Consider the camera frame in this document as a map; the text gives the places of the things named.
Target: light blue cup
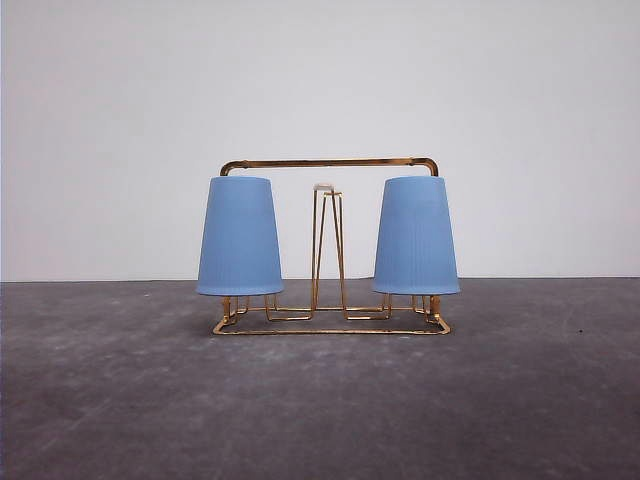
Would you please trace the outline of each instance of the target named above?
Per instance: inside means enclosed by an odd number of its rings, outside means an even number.
[[[212,178],[196,291],[244,296],[283,289],[271,182]]]
[[[444,179],[386,181],[373,290],[404,295],[460,291]]]

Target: ribbed cup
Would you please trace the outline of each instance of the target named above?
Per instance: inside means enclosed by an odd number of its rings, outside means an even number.
[[[460,291],[444,179],[386,181],[373,290],[407,295]]]
[[[271,182],[212,178],[196,291],[241,296],[283,289]]]

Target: concrete floor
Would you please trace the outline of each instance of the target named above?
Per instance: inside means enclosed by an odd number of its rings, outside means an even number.
[[[5,284],[5,478],[640,478],[640,279],[462,286],[447,336],[211,337],[193,282]]]

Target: white wall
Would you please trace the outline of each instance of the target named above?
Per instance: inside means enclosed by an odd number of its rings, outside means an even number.
[[[411,155],[447,179],[461,276],[640,275],[639,19],[635,0],[5,1],[3,279],[195,278],[227,161]],[[406,172],[259,172],[285,275],[308,276],[317,181],[346,195],[348,275],[371,275],[383,179]]]

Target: gold wire rack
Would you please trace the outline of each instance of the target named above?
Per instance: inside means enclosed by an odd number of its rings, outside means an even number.
[[[221,176],[229,175],[234,169],[247,168],[303,168],[303,167],[348,167],[348,166],[424,166],[431,175],[438,176],[438,166],[430,158],[345,158],[324,160],[242,160],[225,164],[220,170]],[[240,297],[222,297],[223,317],[213,328],[216,335],[296,335],[296,334],[403,334],[403,335],[443,335],[451,332],[451,327],[440,315],[440,297],[438,295],[412,295],[411,306],[393,306],[393,295],[384,293],[379,305],[348,306],[347,288],[344,268],[344,235],[342,221],[342,192],[336,191],[331,184],[317,184],[313,188],[313,237],[311,245],[311,279],[309,306],[281,306],[276,294],[263,295],[264,305],[252,307],[251,297],[246,296],[244,306],[240,306]],[[327,216],[327,202],[333,217],[338,270],[340,278],[340,305],[319,305],[320,261]],[[422,328],[331,328],[331,329],[264,329],[264,330],[230,330],[227,327],[236,325],[242,315],[252,311],[262,311],[269,322],[295,322],[311,320],[318,311],[340,311],[343,319],[349,323],[357,320],[391,321],[394,311],[411,311],[422,319]],[[276,316],[278,313],[297,313],[298,315]]]

